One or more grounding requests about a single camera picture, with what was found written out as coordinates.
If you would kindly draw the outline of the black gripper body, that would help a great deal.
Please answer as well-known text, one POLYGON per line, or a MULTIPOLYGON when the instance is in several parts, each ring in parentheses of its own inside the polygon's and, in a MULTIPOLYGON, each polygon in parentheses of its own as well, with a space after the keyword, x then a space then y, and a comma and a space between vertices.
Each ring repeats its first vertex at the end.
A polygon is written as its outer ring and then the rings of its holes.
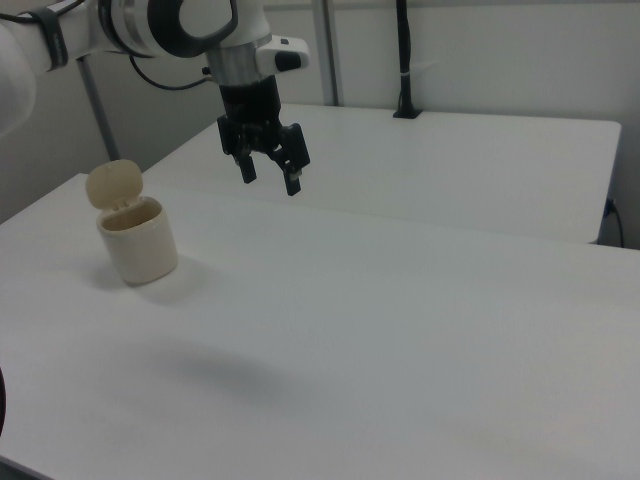
POLYGON ((279 114, 281 101, 275 76, 245 86, 221 86, 225 115, 218 119, 225 154, 258 151, 283 156, 279 114))

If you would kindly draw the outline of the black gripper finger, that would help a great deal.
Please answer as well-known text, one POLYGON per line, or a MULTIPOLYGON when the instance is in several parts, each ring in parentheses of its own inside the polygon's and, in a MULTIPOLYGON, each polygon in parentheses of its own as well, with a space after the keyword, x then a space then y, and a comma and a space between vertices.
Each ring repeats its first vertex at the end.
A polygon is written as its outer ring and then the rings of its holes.
POLYGON ((217 119, 222 150, 233 157, 239 167, 243 182, 249 184, 256 178, 255 166, 251 158, 251 148, 243 132, 242 125, 230 120, 227 116, 217 119))
POLYGON ((288 196, 301 190, 300 176, 304 167, 310 164, 310 157, 304 134, 299 124, 279 126, 276 129, 276 147, 268 154, 283 172, 288 196))

